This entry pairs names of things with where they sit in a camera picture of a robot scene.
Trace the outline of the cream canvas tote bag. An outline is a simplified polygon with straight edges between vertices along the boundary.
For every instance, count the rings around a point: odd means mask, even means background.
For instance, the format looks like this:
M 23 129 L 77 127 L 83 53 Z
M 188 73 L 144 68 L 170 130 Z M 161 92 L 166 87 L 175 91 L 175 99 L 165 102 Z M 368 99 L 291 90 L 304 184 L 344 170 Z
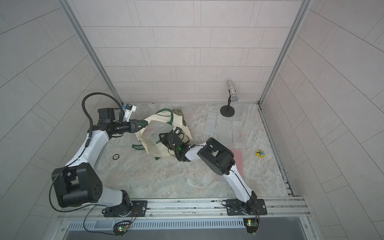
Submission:
M 142 143 L 147 154 L 156 158 L 170 157 L 173 153 L 162 142 L 168 133 L 181 128 L 185 143 L 187 140 L 192 140 L 190 130 L 184 120 L 182 108 L 161 109 L 155 114 L 145 118 L 148 125 L 136 133 L 137 139 Z

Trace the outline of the translucent pink pencil case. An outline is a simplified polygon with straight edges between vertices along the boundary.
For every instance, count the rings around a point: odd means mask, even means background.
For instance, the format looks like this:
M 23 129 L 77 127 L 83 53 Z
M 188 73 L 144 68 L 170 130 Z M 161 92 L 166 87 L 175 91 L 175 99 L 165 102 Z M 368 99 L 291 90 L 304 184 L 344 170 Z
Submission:
M 236 166 L 238 172 L 243 177 L 244 176 L 244 160 L 243 160 L 243 152 L 239 149 L 232 149 L 232 153 L 234 154 L 234 160 L 236 162 Z

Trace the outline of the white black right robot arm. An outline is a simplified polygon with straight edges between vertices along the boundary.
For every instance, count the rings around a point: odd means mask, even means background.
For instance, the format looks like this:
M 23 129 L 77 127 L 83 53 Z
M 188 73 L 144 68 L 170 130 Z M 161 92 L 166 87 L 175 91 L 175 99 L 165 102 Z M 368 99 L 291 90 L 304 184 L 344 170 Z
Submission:
M 226 200 L 224 207 L 229 216 L 264 216 L 267 209 L 263 199 L 245 183 L 235 162 L 234 153 L 214 138 L 200 145 L 190 145 L 180 136 L 185 134 L 180 128 L 169 133 L 159 134 L 160 142 L 171 151 L 180 162 L 203 161 L 215 174 L 224 177 L 235 193 L 235 199 Z

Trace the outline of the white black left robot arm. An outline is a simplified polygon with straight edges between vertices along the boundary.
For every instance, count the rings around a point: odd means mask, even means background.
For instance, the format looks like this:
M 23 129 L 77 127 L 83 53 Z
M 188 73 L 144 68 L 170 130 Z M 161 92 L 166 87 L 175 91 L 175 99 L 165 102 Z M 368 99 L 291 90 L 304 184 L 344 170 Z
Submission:
M 107 218 L 136 217 L 138 212 L 128 193 L 104 187 L 95 167 L 110 139 L 139 132 L 148 122 L 132 120 L 130 117 L 136 106 L 115 100 L 117 108 L 99 109 L 99 121 L 94 123 L 86 109 L 86 101 L 97 94 L 88 94 L 82 100 L 83 112 L 89 120 L 88 134 L 75 156 L 64 167 L 52 172 L 50 192 L 56 194 L 60 213 L 100 206 L 104 207 L 102 214 Z

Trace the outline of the silver microphone on stand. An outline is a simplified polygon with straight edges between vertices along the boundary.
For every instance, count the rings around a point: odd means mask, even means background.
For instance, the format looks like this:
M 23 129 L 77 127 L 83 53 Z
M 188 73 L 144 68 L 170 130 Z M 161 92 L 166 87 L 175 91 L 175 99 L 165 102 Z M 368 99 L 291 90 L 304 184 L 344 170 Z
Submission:
M 232 117 L 235 114 L 235 109 L 231 106 L 231 103 L 236 103 L 239 100 L 235 85 L 232 80 L 227 81 L 229 98 L 226 106 L 221 107 L 220 113 L 224 117 Z

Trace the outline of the yellow tape measure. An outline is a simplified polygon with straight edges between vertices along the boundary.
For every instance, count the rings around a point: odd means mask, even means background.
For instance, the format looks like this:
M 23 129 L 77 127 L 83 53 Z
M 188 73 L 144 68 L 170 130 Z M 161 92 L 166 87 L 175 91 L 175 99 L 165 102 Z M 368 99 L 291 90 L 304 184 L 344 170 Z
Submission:
M 263 150 L 257 150 L 256 151 L 256 155 L 259 157 L 259 158 L 263 158 L 266 154 Z

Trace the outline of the left green circuit board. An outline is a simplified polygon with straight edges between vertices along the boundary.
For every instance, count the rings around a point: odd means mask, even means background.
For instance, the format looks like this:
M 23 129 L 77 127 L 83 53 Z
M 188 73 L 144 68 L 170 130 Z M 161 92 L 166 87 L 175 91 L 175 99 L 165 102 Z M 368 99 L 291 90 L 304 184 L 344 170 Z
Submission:
M 114 235 L 116 237 L 125 235 L 130 230 L 131 223 L 131 221 L 121 221 L 116 223 L 113 227 Z

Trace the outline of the green circuit board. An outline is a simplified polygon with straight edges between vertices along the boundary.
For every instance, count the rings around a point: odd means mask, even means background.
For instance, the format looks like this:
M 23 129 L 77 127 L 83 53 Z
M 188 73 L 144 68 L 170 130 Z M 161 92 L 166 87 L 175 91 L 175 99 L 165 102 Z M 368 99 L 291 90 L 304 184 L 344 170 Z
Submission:
M 260 226 L 260 220 L 258 218 L 243 219 L 243 222 L 248 234 L 254 234 L 258 231 Z
M 114 235 L 116 237 L 125 235 L 130 230 L 131 223 L 131 221 L 121 221 L 116 223 L 113 227 Z

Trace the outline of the right green circuit board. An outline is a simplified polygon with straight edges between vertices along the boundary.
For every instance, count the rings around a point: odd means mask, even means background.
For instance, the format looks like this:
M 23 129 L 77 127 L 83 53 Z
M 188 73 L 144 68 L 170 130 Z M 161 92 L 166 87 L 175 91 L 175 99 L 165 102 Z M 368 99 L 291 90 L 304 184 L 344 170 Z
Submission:
M 258 218 L 243 219 L 243 222 L 248 234 L 254 234 L 258 231 L 260 226 L 260 220 Z

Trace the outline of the aluminium mounting rail frame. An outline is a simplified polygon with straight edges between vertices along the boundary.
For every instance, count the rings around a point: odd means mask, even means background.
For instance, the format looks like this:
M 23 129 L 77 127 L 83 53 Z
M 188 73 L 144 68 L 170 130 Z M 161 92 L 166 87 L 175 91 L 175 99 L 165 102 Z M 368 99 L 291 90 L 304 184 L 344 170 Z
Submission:
M 49 240 L 62 240 L 70 230 L 112 233 L 115 224 L 130 221 L 133 230 L 176 229 L 249 229 L 249 219 L 260 219 L 258 232 L 267 230 L 268 220 L 299 220 L 305 239 L 318 240 L 308 206 L 302 197 L 271 197 L 251 202 L 256 214 L 246 215 L 240 201 L 223 198 L 133 199 L 133 210 L 122 217 L 105 217 L 101 206 L 90 206 L 70 213 L 60 213 Z

